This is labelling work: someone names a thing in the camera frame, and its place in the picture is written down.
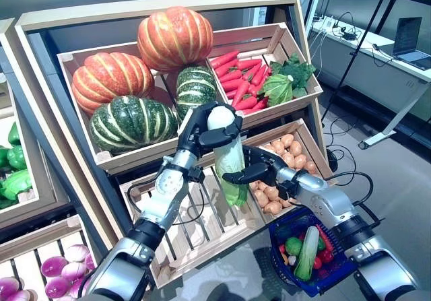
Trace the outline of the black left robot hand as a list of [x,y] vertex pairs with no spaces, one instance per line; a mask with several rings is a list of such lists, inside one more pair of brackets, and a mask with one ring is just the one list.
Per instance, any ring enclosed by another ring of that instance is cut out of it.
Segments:
[[[231,112],[234,120],[228,122],[227,126],[209,130],[207,126],[209,114],[214,108],[219,107]],[[228,145],[237,138],[242,129],[242,120],[243,118],[236,114],[235,109],[226,103],[213,101],[198,106],[191,111],[189,119],[184,120],[186,124],[178,137],[177,149],[185,149],[199,159],[205,151]]]

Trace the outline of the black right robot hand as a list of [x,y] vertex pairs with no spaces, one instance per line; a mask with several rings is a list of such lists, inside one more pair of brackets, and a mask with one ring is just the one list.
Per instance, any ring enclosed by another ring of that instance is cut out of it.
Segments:
[[294,171],[289,170],[284,160],[276,154],[244,145],[242,147],[245,168],[238,172],[225,171],[222,178],[232,184],[245,185],[257,180],[269,186],[277,186],[294,178]]

